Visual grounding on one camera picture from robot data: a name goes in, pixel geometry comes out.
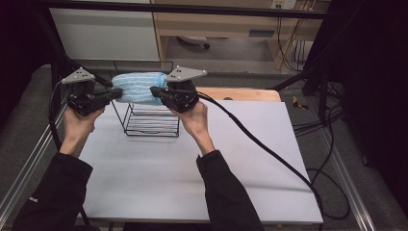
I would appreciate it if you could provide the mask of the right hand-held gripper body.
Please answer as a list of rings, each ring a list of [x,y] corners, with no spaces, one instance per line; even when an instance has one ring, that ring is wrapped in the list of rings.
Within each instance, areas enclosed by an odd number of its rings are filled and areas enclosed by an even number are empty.
[[[206,70],[182,67],[177,65],[166,76],[166,97],[160,98],[162,103],[179,113],[189,111],[198,101],[193,79],[207,75]]]

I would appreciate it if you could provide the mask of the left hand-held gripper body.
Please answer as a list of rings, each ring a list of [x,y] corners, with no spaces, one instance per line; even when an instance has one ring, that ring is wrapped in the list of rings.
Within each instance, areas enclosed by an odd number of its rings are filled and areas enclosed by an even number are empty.
[[[68,86],[67,106],[81,116],[105,108],[112,100],[108,90],[97,91],[96,77],[82,67],[62,79]]]

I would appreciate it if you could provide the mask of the blue striped towel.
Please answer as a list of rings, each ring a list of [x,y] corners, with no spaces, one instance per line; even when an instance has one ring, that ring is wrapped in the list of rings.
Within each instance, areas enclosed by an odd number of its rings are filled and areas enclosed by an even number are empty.
[[[159,98],[154,97],[150,88],[166,86],[166,75],[163,72],[133,72],[116,75],[112,79],[115,89],[122,89],[120,103],[141,105],[161,105]]]

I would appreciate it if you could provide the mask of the black wire rack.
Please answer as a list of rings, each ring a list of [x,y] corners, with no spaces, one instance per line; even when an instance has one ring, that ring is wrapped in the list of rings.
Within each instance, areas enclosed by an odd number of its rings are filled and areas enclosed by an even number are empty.
[[[114,61],[115,69],[109,74],[112,79],[119,74],[133,72],[163,72],[167,75],[173,69],[173,62]],[[179,119],[165,106],[114,103],[115,112],[127,136],[177,137]]]

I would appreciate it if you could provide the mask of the person's left hand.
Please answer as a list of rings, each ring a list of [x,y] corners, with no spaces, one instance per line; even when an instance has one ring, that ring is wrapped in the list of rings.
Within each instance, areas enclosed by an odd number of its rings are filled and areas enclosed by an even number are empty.
[[[84,144],[89,134],[94,130],[95,120],[103,113],[104,109],[101,109],[83,116],[70,108],[66,109],[64,111],[64,144]]]

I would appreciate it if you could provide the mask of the person's right hand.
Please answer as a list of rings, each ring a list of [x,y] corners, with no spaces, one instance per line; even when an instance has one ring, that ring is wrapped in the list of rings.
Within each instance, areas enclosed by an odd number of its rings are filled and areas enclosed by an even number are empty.
[[[207,111],[207,106],[201,101],[198,101],[194,107],[187,112],[179,113],[171,110],[172,113],[182,120],[186,131],[202,147],[213,146],[208,131]]]

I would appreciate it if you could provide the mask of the office chair base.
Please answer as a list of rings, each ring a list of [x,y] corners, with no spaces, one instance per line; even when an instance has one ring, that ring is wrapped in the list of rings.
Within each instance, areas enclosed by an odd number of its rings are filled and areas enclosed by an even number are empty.
[[[211,45],[208,43],[208,40],[206,37],[179,37],[180,40],[191,43],[191,44],[196,44],[196,45],[202,45],[205,49],[209,49]]]

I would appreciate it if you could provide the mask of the white cabinet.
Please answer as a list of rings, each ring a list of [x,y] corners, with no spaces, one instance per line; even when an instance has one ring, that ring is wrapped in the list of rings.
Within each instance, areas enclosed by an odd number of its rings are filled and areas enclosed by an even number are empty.
[[[71,59],[159,60],[151,13],[67,9],[50,12]]]

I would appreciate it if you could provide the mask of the wooden board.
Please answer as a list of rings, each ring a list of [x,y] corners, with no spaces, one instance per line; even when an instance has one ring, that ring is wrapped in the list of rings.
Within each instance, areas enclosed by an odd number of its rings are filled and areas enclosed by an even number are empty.
[[[199,92],[205,93],[216,100],[226,98],[241,101],[280,102],[281,98],[275,90],[255,90],[246,88],[207,88],[198,87]]]

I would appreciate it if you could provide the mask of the yellow and black tool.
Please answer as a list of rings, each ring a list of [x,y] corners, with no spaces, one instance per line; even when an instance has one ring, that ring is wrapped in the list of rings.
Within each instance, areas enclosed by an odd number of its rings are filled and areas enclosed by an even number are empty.
[[[293,107],[299,108],[302,110],[309,110],[309,107],[307,105],[303,105],[299,103],[298,98],[296,96],[293,96]]]

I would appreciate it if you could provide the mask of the white power strip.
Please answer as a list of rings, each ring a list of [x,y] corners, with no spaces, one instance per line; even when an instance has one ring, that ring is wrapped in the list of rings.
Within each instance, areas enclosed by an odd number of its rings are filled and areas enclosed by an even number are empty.
[[[296,0],[272,0],[271,8],[277,10],[292,10]]]

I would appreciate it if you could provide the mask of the black metal stand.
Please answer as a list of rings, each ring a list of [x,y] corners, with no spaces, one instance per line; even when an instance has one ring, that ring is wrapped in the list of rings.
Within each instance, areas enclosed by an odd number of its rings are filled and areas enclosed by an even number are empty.
[[[291,77],[290,79],[271,87],[271,89],[280,91],[302,79],[306,79],[306,84],[302,89],[303,95],[310,96],[316,91],[319,92],[318,119],[323,125],[326,125],[328,123],[328,120],[326,119],[328,73],[329,69],[327,67],[316,65],[307,67],[300,73],[294,75],[294,77]]]

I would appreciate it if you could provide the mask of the black metal frame bar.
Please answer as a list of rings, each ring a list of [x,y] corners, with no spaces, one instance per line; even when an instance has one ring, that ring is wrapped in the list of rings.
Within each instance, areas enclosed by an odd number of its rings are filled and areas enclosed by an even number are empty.
[[[70,0],[39,0],[38,3],[46,8],[93,10],[93,11],[117,11],[117,12],[141,12],[141,13],[189,13],[189,14],[240,15],[259,17],[280,17],[280,18],[306,18],[306,19],[324,19],[325,17],[329,16],[329,13],[326,12],[267,10],[267,9],[232,8],[216,6],[94,2],[94,1],[70,1]]]

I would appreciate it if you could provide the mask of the aluminium rail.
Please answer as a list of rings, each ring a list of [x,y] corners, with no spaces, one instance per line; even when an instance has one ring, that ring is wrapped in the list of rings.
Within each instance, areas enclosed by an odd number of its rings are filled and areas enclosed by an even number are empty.
[[[331,153],[331,162],[333,168],[335,169],[340,183],[344,189],[344,192],[349,199],[349,205],[351,211],[359,225],[361,231],[375,231],[375,225],[371,219],[370,213],[368,212],[365,203],[359,194],[354,181],[352,180],[351,174],[347,170],[338,149],[334,144],[334,137],[330,134],[328,128],[323,128],[321,130],[321,136]]]
[[[63,112],[65,108],[66,105],[63,105],[56,117],[52,119],[51,123],[45,128],[22,169],[18,172],[11,187],[0,201],[0,229],[2,229],[8,222],[17,201],[25,191],[27,184],[32,178],[50,143],[53,142],[57,149],[61,147],[59,127],[63,120]]]

